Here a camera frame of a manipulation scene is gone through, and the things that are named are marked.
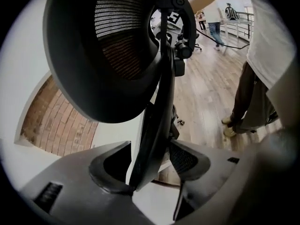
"white shirt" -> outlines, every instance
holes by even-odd
[[[247,62],[270,89],[286,71],[296,55],[288,29],[268,0],[251,0],[254,28]]]
[[[216,2],[209,4],[203,11],[207,23],[217,23],[221,21]]]

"railing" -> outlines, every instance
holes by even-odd
[[[252,13],[244,13],[244,12],[237,12],[239,19],[242,21],[250,21],[254,22],[254,15]],[[227,29],[236,31],[236,25],[235,24],[227,24]],[[249,24],[239,24],[238,25],[238,31],[237,33],[241,32],[244,34],[244,36],[248,37],[250,39],[250,25]]]

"sneaker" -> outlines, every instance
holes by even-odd
[[[232,127],[226,127],[224,129],[224,135],[226,137],[234,137],[234,136],[236,136],[236,132],[233,130]]]
[[[223,118],[222,119],[222,123],[224,124],[224,125],[227,125],[227,124],[229,124],[229,123],[231,123],[232,121],[231,121],[231,118],[230,117],[226,117],[226,118]]]

